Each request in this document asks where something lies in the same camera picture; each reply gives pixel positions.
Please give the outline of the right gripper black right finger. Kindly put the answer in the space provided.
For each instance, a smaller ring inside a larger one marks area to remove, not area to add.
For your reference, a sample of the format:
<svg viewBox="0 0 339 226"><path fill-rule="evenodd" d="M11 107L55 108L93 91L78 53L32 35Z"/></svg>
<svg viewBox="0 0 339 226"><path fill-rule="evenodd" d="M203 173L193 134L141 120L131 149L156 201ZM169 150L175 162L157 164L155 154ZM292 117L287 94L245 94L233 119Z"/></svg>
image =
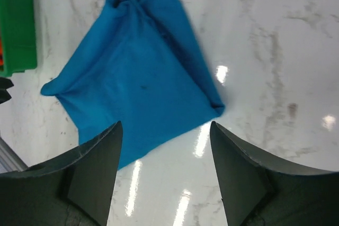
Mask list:
<svg viewBox="0 0 339 226"><path fill-rule="evenodd" d="M297 164L212 122L210 143L229 225L338 225L338 173Z"/></svg>

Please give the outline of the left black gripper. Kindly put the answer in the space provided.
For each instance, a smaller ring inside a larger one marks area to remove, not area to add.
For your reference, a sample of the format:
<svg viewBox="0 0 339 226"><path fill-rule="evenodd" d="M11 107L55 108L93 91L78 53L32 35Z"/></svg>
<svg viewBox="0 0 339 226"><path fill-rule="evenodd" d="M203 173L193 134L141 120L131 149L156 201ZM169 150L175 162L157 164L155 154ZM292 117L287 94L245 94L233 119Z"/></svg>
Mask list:
<svg viewBox="0 0 339 226"><path fill-rule="evenodd" d="M7 90L13 86L14 84L10 79L0 77L0 104L9 101L12 98Z"/></svg>

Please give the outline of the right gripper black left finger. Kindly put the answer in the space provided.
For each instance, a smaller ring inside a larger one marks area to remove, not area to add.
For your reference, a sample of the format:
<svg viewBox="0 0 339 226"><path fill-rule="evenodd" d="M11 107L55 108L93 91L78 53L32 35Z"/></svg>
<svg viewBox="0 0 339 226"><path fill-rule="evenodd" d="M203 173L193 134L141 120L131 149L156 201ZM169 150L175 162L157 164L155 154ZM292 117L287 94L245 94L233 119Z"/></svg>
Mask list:
<svg viewBox="0 0 339 226"><path fill-rule="evenodd" d="M106 225L122 147L117 122L24 171L1 174L1 225Z"/></svg>

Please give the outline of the green plastic bin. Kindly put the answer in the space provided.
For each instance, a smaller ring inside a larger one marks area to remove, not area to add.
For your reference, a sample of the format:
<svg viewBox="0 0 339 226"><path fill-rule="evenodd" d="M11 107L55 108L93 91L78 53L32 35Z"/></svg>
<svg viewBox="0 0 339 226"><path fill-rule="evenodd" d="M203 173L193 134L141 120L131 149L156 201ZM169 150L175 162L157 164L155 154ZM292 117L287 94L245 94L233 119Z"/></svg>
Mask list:
<svg viewBox="0 0 339 226"><path fill-rule="evenodd" d="M1 76L37 67L33 0L1 0Z"/></svg>

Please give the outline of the blue t shirt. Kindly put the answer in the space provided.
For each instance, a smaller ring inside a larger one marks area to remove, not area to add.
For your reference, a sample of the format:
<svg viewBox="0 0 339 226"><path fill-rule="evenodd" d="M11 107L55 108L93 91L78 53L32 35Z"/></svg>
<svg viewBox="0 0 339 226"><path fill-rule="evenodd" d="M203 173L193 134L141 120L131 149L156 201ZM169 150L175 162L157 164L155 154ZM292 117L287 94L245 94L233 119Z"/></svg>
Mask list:
<svg viewBox="0 0 339 226"><path fill-rule="evenodd" d="M59 100L81 144L121 122L120 168L225 110L179 0L106 0L41 94Z"/></svg>

